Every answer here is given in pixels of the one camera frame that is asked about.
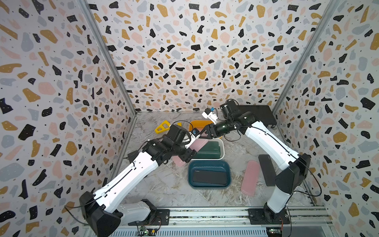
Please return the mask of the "pink pencil case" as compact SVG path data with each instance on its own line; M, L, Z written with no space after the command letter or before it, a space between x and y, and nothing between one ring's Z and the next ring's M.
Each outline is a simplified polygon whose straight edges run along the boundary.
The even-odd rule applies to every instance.
M260 164L256 161L249 161L245 170L241 192L247 196L254 196L260 174Z
M190 149L195 150L198 152L200 149L202 149L206 144L208 143L208 139L196 139L191 145ZM182 161L179 156L173 156L172 157L173 162L178 166L182 167L186 164L186 162Z

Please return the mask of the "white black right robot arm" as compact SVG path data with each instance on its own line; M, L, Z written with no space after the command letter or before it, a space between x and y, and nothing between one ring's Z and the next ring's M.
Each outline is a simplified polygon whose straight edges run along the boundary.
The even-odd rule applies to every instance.
M202 116L212 121L200 132L207 139L218 138L237 130L256 142L271 157L281 172L275 178L275 189L265 203L263 212L265 221L273 223L285 210L286 204L297 187L308 175L311 158L300 155L274 136L263 124L256 120L251 112L226 113L224 121L217 122L217 115L207 108Z

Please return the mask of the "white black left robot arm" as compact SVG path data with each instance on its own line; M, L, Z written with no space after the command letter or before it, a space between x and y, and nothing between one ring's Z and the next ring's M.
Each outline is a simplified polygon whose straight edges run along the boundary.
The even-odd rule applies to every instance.
M130 165L112 181L93 194L85 192L80 197L80 208L96 236L108 237L121 224L153 224L157 208L147 199L131 205L127 211L117 208L138 183L173 156L188 163L197 153L190 146L199 137L200 131L196 128L187 131L176 124L171 125L167 134L147 141L142 148L132 152Z

